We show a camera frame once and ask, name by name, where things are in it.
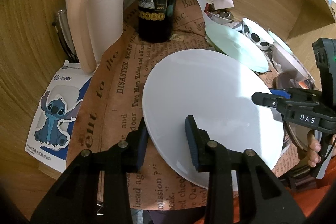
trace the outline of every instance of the cartoon character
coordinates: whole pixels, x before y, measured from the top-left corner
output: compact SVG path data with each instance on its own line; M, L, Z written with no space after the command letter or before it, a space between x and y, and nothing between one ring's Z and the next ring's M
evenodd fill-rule
M40 105L47 119L45 125L35 132L35 140L51 144L54 147L57 145L63 146L67 142L67 137L59 131L58 121L68 121L76 118L82 102L79 102L72 110L66 113L66 107L62 99L53 100L47 106L49 93L50 91L47 91L41 99Z

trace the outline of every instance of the product box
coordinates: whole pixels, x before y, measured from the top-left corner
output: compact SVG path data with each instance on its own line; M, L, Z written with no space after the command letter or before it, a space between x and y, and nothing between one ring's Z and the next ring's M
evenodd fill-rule
M92 74L66 61L42 96L31 124L26 152L63 172L77 113Z

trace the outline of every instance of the finger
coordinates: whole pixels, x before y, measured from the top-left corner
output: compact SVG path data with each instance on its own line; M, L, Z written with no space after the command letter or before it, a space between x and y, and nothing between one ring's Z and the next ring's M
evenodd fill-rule
M314 136L314 130L310 130L307 135L308 146L314 151L319 152L321 150L321 144Z
M311 160L308 160L308 165L310 167L316 167L316 163L312 162Z
M336 134L331 138L331 140L330 140L330 144L332 145L333 143L334 143L334 141L335 141L335 137L336 137Z
M319 163L321 161L320 155L318 155L317 152L312 149L308 149L307 156L311 162Z

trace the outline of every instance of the light green plate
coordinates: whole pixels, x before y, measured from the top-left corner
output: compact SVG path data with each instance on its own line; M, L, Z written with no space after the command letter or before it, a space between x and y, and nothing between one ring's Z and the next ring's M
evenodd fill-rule
M253 71L268 70L268 62L263 52L240 32L220 24L206 26L205 32L219 52L236 59Z

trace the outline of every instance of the human hand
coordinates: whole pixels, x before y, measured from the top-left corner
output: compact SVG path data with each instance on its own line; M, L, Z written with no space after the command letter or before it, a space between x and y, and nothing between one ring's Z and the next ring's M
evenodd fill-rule
M334 135L331 138L330 144L333 144L333 142L335 140L335 136L336 135ZM315 167L316 164L318 164L321 161L320 155L317 154L317 152L319 152L321 150L321 144L319 143L319 141L317 139L315 139L314 130L310 130L308 132L307 139L308 139L308 153L307 153L308 165L310 167ZM331 152L331 156L332 157L336 156L336 149L334 149Z

